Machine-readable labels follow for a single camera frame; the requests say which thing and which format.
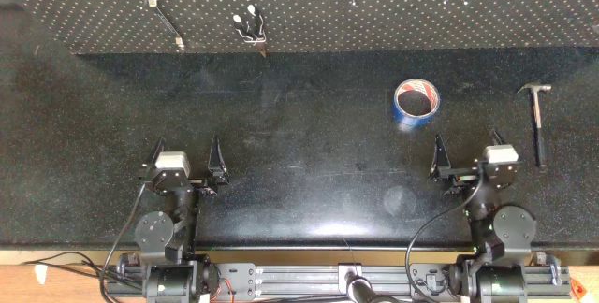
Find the speckled black countertop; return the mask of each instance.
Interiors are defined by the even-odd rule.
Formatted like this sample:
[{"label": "speckled black countertop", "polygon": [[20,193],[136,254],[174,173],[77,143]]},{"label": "speckled black countertop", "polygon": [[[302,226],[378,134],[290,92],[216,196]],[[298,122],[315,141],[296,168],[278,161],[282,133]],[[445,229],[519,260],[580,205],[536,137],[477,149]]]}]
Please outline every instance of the speckled black countertop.
[{"label": "speckled black countertop", "polygon": [[[536,215],[535,246],[599,247],[597,49],[75,57],[22,19],[9,20],[0,55],[2,248],[106,248],[158,137],[198,173],[213,134],[231,185],[202,202],[200,248],[405,247],[460,201],[426,181],[434,135],[459,166],[493,127],[523,161],[504,198]],[[434,83],[442,101],[431,123],[403,133],[391,98],[410,78]],[[545,174],[529,96],[516,94],[534,80],[553,85],[541,96]],[[148,193],[140,213],[161,204]],[[420,245],[468,241],[456,214]]]}]

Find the black pegboard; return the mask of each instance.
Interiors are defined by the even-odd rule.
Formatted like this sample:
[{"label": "black pegboard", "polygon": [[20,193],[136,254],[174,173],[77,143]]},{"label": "black pegboard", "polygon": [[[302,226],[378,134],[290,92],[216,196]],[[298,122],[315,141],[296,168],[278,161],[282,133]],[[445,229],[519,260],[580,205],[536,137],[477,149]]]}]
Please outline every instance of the black pegboard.
[{"label": "black pegboard", "polygon": [[[142,0],[19,0],[73,53],[177,52]],[[256,51],[233,29],[248,4],[268,51],[599,46],[598,0],[159,0],[188,52]]]}]

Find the hammer handle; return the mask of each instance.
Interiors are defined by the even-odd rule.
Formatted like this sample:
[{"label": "hammer handle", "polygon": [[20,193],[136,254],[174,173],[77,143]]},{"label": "hammer handle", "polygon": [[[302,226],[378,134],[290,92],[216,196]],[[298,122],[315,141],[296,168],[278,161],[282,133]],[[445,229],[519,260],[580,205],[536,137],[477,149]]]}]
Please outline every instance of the hammer handle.
[{"label": "hammer handle", "polygon": [[545,156],[545,142],[543,141],[543,134],[541,132],[541,127],[535,127],[536,134],[536,164],[541,168],[541,170],[545,170],[547,168],[547,157]]}]

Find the roll of tape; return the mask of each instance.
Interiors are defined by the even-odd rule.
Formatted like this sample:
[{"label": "roll of tape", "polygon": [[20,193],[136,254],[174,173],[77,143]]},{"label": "roll of tape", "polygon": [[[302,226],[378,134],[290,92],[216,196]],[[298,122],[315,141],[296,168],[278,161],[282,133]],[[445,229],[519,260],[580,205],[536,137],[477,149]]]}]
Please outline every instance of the roll of tape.
[{"label": "roll of tape", "polygon": [[[431,103],[431,112],[424,115],[413,115],[400,107],[400,96],[406,92],[412,91],[419,92],[427,97]],[[439,92],[430,82],[423,79],[409,79],[402,82],[402,84],[395,90],[393,98],[393,114],[400,123],[409,126],[419,126],[431,120],[432,115],[437,112],[440,104],[441,98],[439,97]]]}]

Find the hammer head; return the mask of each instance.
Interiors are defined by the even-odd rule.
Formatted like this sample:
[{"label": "hammer head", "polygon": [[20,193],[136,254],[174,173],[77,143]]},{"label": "hammer head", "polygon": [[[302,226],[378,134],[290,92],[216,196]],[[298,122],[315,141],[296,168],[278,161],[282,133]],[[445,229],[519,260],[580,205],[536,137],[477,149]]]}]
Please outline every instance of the hammer head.
[{"label": "hammer head", "polygon": [[551,90],[551,85],[541,84],[539,82],[526,83],[522,86],[522,88],[520,88],[520,90],[518,90],[518,92],[521,92],[524,89],[530,89],[532,93],[548,92]]}]

